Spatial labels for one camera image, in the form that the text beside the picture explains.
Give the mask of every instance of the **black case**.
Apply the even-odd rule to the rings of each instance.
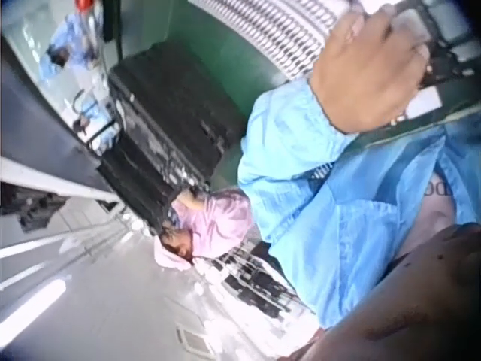
[[[234,102],[179,44],[155,44],[124,59],[109,84],[125,133],[173,185],[208,181],[244,133],[246,120]]]
[[[186,185],[208,188],[224,151],[247,124],[201,62],[179,44],[130,56],[109,74],[122,120],[118,142],[99,171],[123,201],[159,230]]]

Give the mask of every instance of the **metal coil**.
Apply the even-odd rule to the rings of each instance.
[[[292,80],[312,70],[345,0],[189,0],[226,24]]]

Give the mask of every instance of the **dark hair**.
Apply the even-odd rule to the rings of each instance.
[[[78,118],[77,120],[75,120],[73,123],[72,123],[72,129],[74,130],[75,133],[81,133],[81,132],[84,132],[85,133],[85,127],[82,126],[81,124],[81,121],[80,121],[80,118]]]
[[[173,232],[168,229],[168,228],[165,228],[163,227],[162,230],[159,232],[159,240],[160,240],[160,244],[170,253],[172,254],[175,254],[176,256],[179,256],[179,252],[174,248],[172,247],[171,245],[167,244],[164,242],[164,238],[165,237],[171,237],[173,235]],[[184,257],[180,257],[184,260],[186,260],[188,263],[190,263],[191,265],[193,264],[192,263],[192,259],[186,259]]]
[[[63,50],[63,47],[59,47],[57,49],[53,49],[53,47],[49,47],[47,49],[47,54],[50,57],[50,61],[53,64],[58,65],[60,68],[64,68],[65,64],[67,64],[68,59],[66,59],[60,52]]]

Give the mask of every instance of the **blue hairnet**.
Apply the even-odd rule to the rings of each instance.
[[[53,64],[50,56],[45,53],[38,62],[38,70],[40,73],[40,79],[46,80],[57,75],[62,68],[60,65]]]

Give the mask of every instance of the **blue uniform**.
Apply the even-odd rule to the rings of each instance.
[[[260,96],[238,169],[255,221],[301,300],[332,327],[379,281],[434,171],[457,223],[481,221],[481,115],[340,156],[356,135],[327,121],[306,80]],[[334,163],[327,179],[312,170]]]
[[[72,13],[65,17],[65,20],[53,34],[50,39],[50,46],[53,50],[68,46],[70,56],[66,66],[88,68],[89,63],[95,58],[95,52],[91,48],[84,47],[84,36],[85,31],[80,14]],[[53,77],[62,70],[60,66],[51,62],[48,54],[41,57],[39,65],[42,79]]]
[[[82,104],[82,115],[90,120],[89,127],[95,129],[95,132],[100,130],[103,126],[111,121],[110,115],[107,110],[100,106],[95,98],[88,98]],[[100,153],[103,153],[106,149],[111,148],[113,145],[113,139],[115,138],[117,131],[113,126],[105,129],[100,135],[100,144],[98,149]]]

